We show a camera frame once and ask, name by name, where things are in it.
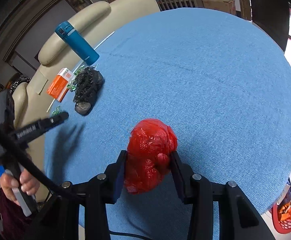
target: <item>screw head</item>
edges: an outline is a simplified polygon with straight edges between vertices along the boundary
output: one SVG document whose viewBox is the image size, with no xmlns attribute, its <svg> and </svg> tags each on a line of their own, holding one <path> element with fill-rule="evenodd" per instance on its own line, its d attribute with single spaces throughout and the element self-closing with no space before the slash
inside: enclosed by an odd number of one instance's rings
<svg viewBox="0 0 291 240">
<path fill-rule="evenodd" d="M 65 182 L 63 182 L 63 183 L 61 184 L 61 186 L 62 186 L 63 188 L 68 188 L 68 187 L 71 186 L 71 182 L 69 182 L 69 181 L 65 181 Z"/>
<path fill-rule="evenodd" d="M 98 175 L 96 176 L 96 178 L 99 179 L 99 180 L 103 180 L 103 179 L 106 178 L 106 175 L 105 175 L 104 173 L 100 173 L 100 174 L 98 174 Z"/>
<path fill-rule="evenodd" d="M 234 180 L 228 181 L 228 184 L 229 184 L 230 187 L 236 187 L 237 186 L 237 183 Z"/>
<path fill-rule="evenodd" d="M 202 176 L 200 174 L 193 174 L 192 178 L 195 180 L 200 180 L 200 179 L 202 179 Z"/>
</svg>

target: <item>blue water bottle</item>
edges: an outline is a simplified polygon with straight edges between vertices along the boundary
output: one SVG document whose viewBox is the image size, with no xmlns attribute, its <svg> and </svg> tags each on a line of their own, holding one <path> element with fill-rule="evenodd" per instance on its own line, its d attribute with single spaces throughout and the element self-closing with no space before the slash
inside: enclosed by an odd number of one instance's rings
<svg viewBox="0 0 291 240">
<path fill-rule="evenodd" d="M 68 21 L 61 23 L 55 29 L 55 32 L 88 66 L 92 65 L 99 58 L 99 54 L 95 52 Z"/>
</svg>

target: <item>handheld controller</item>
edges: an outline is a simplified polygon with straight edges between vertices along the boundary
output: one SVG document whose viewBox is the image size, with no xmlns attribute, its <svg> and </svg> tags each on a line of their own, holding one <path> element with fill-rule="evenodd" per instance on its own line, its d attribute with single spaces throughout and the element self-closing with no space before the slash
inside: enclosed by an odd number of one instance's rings
<svg viewBox="0 0 291 240">
<path fill-rule="evenodd" d="M 9 90 L 0 92 L 0 128 L 18 144 L 24 151 L 28 148 L 28 143 L 43 135 L 53 127 L 64 122 L 69 117 L 67 112 L 62 112 L 50 118 L 40 119 L 30 123 L 18 130 L 14 129 L 14 101 Z M 14 155 L 9 154 L 8 150 L 0 145 L 0 165 L 5 169 L 5 173 L 13 176 L 18 182 L 19 187 L 13 188 L 15 198 L 22 207 L 25 216 L 30 216 L 38 211 L 34 196 L 28 196 L 21 190 L 20 175 L 23 167 L 17 162 Z"/>
<path fill-rule="evenodd" d="M 0 93 L 0 128 L 5 133 L 11 133 L 14 130 L 14 100 L 9 90 L 4 90 Z M 5 150 L 0 145 L 0 155 L 5 153 Z M 23 213 L 26 217 L 38 211 L 35 196 L 28 196 L 21 190 L 20 175 L 23 167 L 16 161 L 12 155 L 5 155 L 0 159 L 0 165 L 3 165 L 5 173 L 13 176 L 18 182 L 19 187 L 13 188 L 12 191 L 15 198 L 19 202 Z"/>
</svg>

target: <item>round table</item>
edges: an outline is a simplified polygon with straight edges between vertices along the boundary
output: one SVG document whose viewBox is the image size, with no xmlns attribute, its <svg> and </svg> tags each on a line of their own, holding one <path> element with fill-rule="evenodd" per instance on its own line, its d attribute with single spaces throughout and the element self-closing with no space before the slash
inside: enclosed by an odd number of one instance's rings
<svg viewBox="0 0 291 240">
<path fill-rule="evenodd" d="M 194 172 L 235 180 L 260 213 L 275 201 L 291 171 L 291 67 L 266 33 L 227 13 L 180 8 L 126 24 L 97 52 L 105 83 L 91 113 L 77 114 L 70 92 L 52 107 L 70 117 L 46 135 L 47 176 L 88 181 L 116 161 L 140 120 L 158 118 Z M 169 174 L 151 192 L 123 189 L 107 214 L 112 231 L 180 240 L 191 207 Z M 215 203 L 214 239 L 218 220 Z"/>
</svg>

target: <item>hand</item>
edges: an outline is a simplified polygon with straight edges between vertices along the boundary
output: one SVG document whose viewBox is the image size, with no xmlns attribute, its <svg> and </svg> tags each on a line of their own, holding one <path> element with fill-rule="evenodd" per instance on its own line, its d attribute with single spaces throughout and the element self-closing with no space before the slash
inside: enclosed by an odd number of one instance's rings
<svg viewBox="0 0 291 240">
<path fill-rule="evenodd" d="M 24 169 L 20 175 L 20 183 L 21 190 L 23 192 L 26 192 L 28 195 L 34 195 L 40 187 L 39 181 L 34 178 L 26 169 Z M 18 181 L 12 176 L 3 173 L 0 178 L 0 185 L 7 199 L 20 206 L 19 202 L 16 200 L 12 192 L 13 187 L 19 186 Z"/>
</svg>

